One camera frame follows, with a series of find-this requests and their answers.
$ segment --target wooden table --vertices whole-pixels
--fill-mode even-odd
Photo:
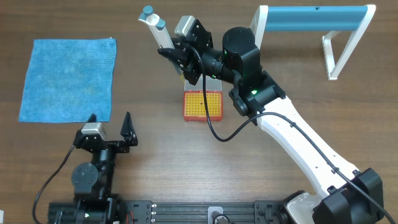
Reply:
[[[270,6],[362,5],[362,1],[128,1],[66,0],[0,2],[0,209],[7,223],[33,223],[34,198],[59,166],[81,124],[18,123],[25,73],[34,39],[115,38],[109,139],[126,111],[139,145],[119,155],[113,192],[125,199],[157,202],[252,202],[278,200],[297,190],[313,192],[303,172],[278,143],[249,125],[232,141],[218,142],[205,123],[183,120],[183,84],[157,54],[147,26],[137,21],[146,4],[173,31],[194,15],[213,34],[215,47],[228,29],[248,26],[260,4]],[[261,64],[286,91],[309,125],[361,170],[372,167],[384,182],[385,207],[398,220],[398,2],[374,1],[376,14],[337,81],[328,81],[324,32],[264,35]],[[335,37],[339,55],[348,34]],[[221,136],[240,117],[224,87]],[[45,189],[37,209],[42,223],[48,203],[73,198],[72,170],[91,155],[75,150]]]

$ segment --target blue cap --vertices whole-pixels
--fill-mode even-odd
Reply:
[[[156,23],[156,28],[158,30],[162,30],[164,29],[164,27],[166,27],[166,21],[164,21],[163,19],[159,19],[159,22]]]
[[[145,6],[142,10],[145,16],[150,16],[154,13],[154,8],[152,6]]]

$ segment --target yellow perforated grid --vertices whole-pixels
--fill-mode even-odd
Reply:
[[[221,93],[207,93],[210,116],[221,116]],[[186,93],[184,116],[206,116],[203,93]]]

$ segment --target black cable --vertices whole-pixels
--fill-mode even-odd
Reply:
[[[315,148],[315,150],[317,150],[317,152],[319,153],[319,155],[322,156],[322,158],[326,161],[326,163],[343,179],[345,180],[350,186],[352,186],[352,188],[354,188],[356,191],[358,191],[363,197],[365,197],[366,199],[368,199],[374,206],[376,206],[385,216],[386,218],[390,221],[391,224],[396,224],[395,221],[392,219],[392,217],[390,216],[390,214],[382,207],[380,206],[373,198],[371,198],[365,191],[363,191],[361,188],[359,188],[356,184],[352,183],[352,181],[349,180],[349,178],[347,178],[344,174],[342,174],[339,170],[338,167],[336,167],[328,158],[327,156],[322,152],[322,150],[315,144],[314,141],[312,141],[312,139],[310,138],[310,136],[308,136],[300,127],[297,126],[297,124],[295,122],[293,122],[292,120],[288,119],[286,116],[279,114],[279,113],[275,113],[275,112],[264,112],[261,114],[257,114],[255,116],[253,116],[252,118],[249,118],[248,120],[246,120],[242,125],[240,125],[240,127],[238,127],[229,137],[222,139],[220,138],[216,132],[213,129],[213,126],[211,125],[211,121],[210,121],[210,115],[209,115],[209,111],[208,111],[208,107],[207,107],[207,97],[206,97],[206,75],[205,75],[205,66],[203,65],[203,61],[200,58],[200,54],[199,52],[192,47],[191,45],[187,46],[194,54],[194,56],[196,57],[196,59],[198,60],[198,63],[200,64],[200,69],[203,73],[203,101],[205,103],[205,111],[206,111],[206,118],[207,118],[207,123],[209,125],[210,131],[211,133],[213,133],[214,137],[221,141],[221,142],[226,142],[231,140],[233,137],[235,137],[235,135],[237,135],[246,125],[248,125],[250,122],[252,122],[253,120],[261,117],[261,116],[266,116],[266,115],[273,115],[273,116],[277,116],[282,118],[283,120],[285,120],[286,122],[288,122],[292,127],[294,127],[297,131],[299,131],[299,133],[305,137],[305,139]]]
[[[68,151],[68,154],[65,156],[65,158],[63,159],[60,167],[58,167],[58,169],[51,175],[51,177],[44,183],[43,187],[40,189],[40,191],[37,193],[35,202],[33,203],[33,208],[32,208],[32,215],[33,215],[33,220],[36,222],[36,224],[40,224],[40,222],[38,221],[37,217],[36,217],[36,206],[37,203],[39,202],[39,198],[42,195],[44,188],[50,183],[50,181],[55,177],[55,175],[58,174],[58,172],[60,172],[61,168],[63,167],[63,165],[65,165],[65,163],[67,162],[70,154],[72,153],[73,149],[75,148],[75,145],[70,146],[70,149]]]

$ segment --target blue towel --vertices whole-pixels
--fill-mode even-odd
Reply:
[[[19,121],[109,121],[116,40],[35,40]]]

